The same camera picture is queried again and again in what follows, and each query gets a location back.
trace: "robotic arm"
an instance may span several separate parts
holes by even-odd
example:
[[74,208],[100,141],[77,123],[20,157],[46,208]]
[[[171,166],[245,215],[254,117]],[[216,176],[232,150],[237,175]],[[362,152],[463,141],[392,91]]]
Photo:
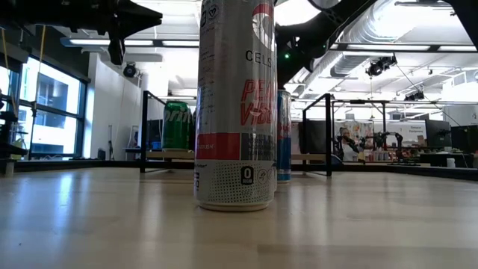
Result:
[[50,25],[108,32],[111,62],[122,63],[125,38],[161,24],[161,13],[130,0],[2,0],[0,28],[19,28],[29,34],[29,25]]

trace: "celsius can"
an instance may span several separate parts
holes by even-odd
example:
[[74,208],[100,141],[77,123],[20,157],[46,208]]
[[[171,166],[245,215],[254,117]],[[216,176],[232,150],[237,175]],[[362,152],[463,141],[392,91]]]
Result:
[[203,208],[266,208],[276,189],[273,0],[204,0],[194,195]]

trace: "window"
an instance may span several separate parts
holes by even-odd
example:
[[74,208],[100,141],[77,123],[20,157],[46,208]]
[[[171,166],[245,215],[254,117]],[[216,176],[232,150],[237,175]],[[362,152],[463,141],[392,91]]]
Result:
[[[23,132],[16,139],[22,139],[26,148],[31,144],[32,157],[81,154],[85,87],[47,64],[40,67],[33,58],[23,64],[19,89],[19,125]],[[33,101],[37,101],[35,118]]]
[[10,94],[10,73],[10,70],[0,67],[0,90],[4,95]]
[[17,79],[17,72],[0,67],[0,89],[3,95],[0,104],[1,112],[13,111],[13,106],[8,102],[8,99],[10,98],[11,89],[16,89],[16,86],[18,85]]
[[23,149],[30,149],[30,133],[31,125],[33,124],[33,112],[31,108],[23,105],[19,106],[18,110],[18,129],[15,135],[15,141],[22,143]]
[[36,95],[39,105],[77,114],[81,82],[47,64],[42,64],[39,68],[39,63],[29,58],[23,65],[20,99],[35,101]]
[[35,119],[32,152],[73,154],[77,119],[38,111]]

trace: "table surface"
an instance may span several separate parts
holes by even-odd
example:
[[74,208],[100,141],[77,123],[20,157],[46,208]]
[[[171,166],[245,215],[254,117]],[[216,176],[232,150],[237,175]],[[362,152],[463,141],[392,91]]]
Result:
[[206,211],[193,171],[0,179],[0,268],[478,268],[478,185],[294,174],[269,208]]

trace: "ceiling light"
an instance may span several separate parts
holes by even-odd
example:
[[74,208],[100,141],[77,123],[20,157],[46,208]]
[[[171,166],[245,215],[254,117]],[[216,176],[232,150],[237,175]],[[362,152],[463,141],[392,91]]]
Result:
[[152,40],[125,40],[125,46],[152,46]]
[[70,40],[73,45],[82,45],[82,46],[108,46],[110,45],[110,40]]
[[345,56],[377,56],[377,57],[393,57],[392,52],[344,52]]
[[475,52],[475,46],[441,46],[439,52]]
[[[110,40],[104,39],[71,39],[71,44],[80,46],[108,46]],[[153,46],[152,40],[125,40],[125,46]]]
[[159,96],[159,99],[163,100],[195,100],[194,96]]
[[316,99],[294,99],[295,102],[315,102]]
[[163,41],[164,46],[186,46],[186,47],[198,47],[199,41],[190,41],[190,40],[165,40]]
[[349,44],[347,49],[362,51],[427,51],[430,46],[422,45],[387,45],[387,44]]
[[319,13],[308,0],[288,0],[274,8],[274,17],[281,26],[308,22]]

